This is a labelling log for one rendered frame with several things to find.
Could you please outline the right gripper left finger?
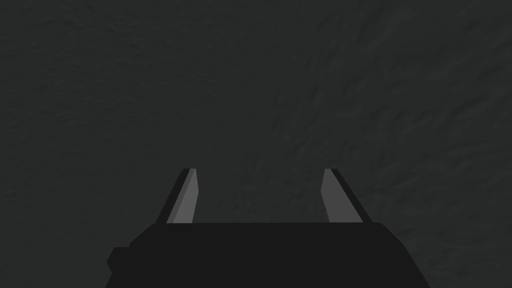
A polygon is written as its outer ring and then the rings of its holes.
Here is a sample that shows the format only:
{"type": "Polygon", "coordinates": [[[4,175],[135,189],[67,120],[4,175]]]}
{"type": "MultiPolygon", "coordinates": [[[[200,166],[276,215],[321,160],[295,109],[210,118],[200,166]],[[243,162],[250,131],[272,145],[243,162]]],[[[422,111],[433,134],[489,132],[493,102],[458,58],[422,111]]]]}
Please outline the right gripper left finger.
{"type": "Polygon", "coordinates": [[[155,223],[191,224],[194,219],[198,195],[197,170],[195,168],[181,170],[155,223]]]}

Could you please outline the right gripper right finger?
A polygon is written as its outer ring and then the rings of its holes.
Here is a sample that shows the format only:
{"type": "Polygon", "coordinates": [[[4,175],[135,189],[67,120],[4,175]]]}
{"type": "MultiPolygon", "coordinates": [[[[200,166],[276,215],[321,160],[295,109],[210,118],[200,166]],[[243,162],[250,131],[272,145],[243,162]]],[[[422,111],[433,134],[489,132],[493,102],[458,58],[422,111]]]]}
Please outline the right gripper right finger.
{"type": "Polygon", "coordinates": [[[372,222],[338,169],[324,170],[320,193],[330,223],[372,222]]]}

